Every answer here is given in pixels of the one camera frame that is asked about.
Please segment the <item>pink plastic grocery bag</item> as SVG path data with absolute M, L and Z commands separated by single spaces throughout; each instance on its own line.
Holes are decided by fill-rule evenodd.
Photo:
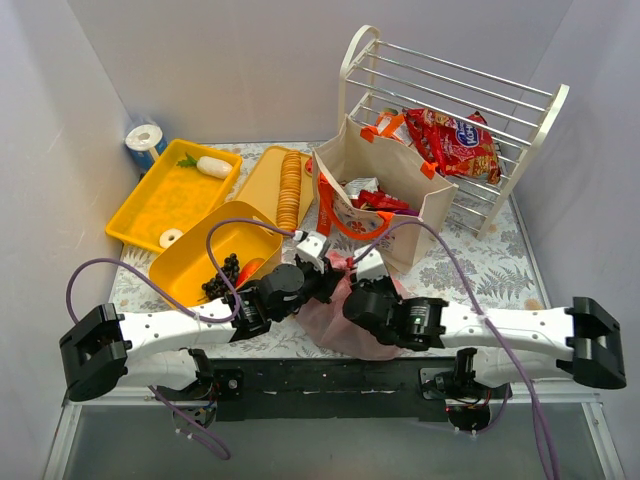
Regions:
M 332 267 L 345 276 L 337 284 L 330 303 L 311 299 L 295 315 L 296 322 L 318 347 L 366 361 L 399 357 L 403 353 L 400 347 L 380 344 L 371 333 L 344 317 L 343 304 L 351 293 L 346 258 L 333 251 L 328 258 Z

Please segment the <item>beige paper grocery bag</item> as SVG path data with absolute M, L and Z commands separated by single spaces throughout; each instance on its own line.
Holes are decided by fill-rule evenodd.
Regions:
M 403 223 L 418 220 L 440 231 L 458 187 L 437 173 L 427 175 L 415 150 L 345 117 L 338 134 L 313 150 L 312 160 L 319 233 L 378 240 L 385 261 L 402 273 L 435 246 L 429 231 Z

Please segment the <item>white red chips bag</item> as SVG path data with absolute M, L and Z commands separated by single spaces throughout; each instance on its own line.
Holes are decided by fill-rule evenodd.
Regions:
M 376 177 L 361 177 L 343 185 L 351 205 L 363 210 L 399 211 L 408 210 L 409 204 L 385 193 Z

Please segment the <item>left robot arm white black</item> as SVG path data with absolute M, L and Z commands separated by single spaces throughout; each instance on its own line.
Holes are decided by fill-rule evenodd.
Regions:
M 183 391 L 216 380 L 200 345 L 230 344 L 269 332 L 274 323 L 310 300 L 328 303 L 344 276 L 328 259 L 281 264 L 259 280 L 193 308 L 120 313 L 101 304 L 59 341 L 66 396 L 99 398 L 117 386 L 159 386 Z

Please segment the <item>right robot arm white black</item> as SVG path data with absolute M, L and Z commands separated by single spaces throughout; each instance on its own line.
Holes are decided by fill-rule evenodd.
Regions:
M 620 324 L 589 297 L 569 307 L 479 314 L 438 298 L 403 299 L 384 277 L 354 283 L 343 315 L 383 345 L 456 351 L 464 372 L 486 387 L 523 378 L 570 378 L 604 390 L 627 385 Z

